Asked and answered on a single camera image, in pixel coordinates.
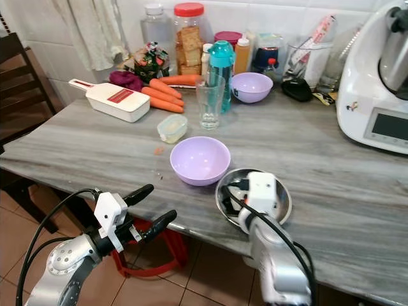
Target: chair backrest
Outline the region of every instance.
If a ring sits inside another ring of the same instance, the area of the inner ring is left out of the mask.
[[[38,75],[16,33],[0,38],[0,64],[21,55],[23,66],[12,64],[11,69],[0,71],[0,119],[19,113],[24,108],[45,102],[54,115],[55,108],[47,96]],[[0,145],[10,142],[37,128],[44,122],[36,122],[0,140]]]

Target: table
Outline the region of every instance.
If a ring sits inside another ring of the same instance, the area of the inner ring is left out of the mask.
[[[294,209],[284,228],[310,251],[318,281],[389,305],[408,305],[408,160],[348,139],[334,106],[298,103],[274,90],[255,105],[233,102],[216,131],[199,126],[194,91],[184,91],[189,136],[213,136],[231,151],[230,168],[270,171],[286,185]],[[5,147],[0,165],[73,192],[98,187],[122,196],[156,190],[130,212],[154,219],[169,209],[170,228],[248,255],[247,237],[218,211],[215,185],[193,187],[173,172],[174,145],[152,109],[133,124],[77,100],[30,135]],[[161,155],[155,150],[162,147]]]

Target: purple bowl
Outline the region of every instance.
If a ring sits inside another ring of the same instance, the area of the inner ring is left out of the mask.
[[[245,103],[255,103],[265,98],[273,82],[266,75],[255,72],[245,72],[235,75],[231,81],[234,96]]]
[[[187,184],[206,186],[217,182],[230,165],[228,148],[211,137],[191,137],[178,143],[170,154],[177,176]]]

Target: blue bottle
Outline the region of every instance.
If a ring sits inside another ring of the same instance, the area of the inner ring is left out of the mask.
[[[216,41],[208,51],[210,53],[210,84],[218,84],[218,77],[225,79],[224,96],[222,97],[221,113],[231,107],[231,77],[235,62],[234,49],[226,40]]]

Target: orange carrot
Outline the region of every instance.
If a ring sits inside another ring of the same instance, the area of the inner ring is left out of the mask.
[[[152,107],[160,108],[161,110],[168,110],[175,113],[184,113],[184,109],[176,104],[150,97],[150,105]]]
[[[149,85],[151,88],[157,89],[158,91],[164,92],[165,94],[174,96],[177,99],[181,99],[181,93],[179,93],[174,88],[171,88],[170,86],[164,84],[162,81],[159,81],[156,78],[150,80]]]
[[[159,80],[167,85],[190,85],[195,86],[196,81],[200,78],[199,75],[172,75],[164,76]]]
[[[157,99],[161,99],[173,104],[176,104],[178,106],[184,106],[184,102],[182,100],[179,100],[175,98],[174,96],[171,96],[169,94],[165,94],[164,92],[158,91],[157,89],[151,88],[151,87],[143,87],[142,88],[142,93],[150,96],[150,97],[155,97]]]

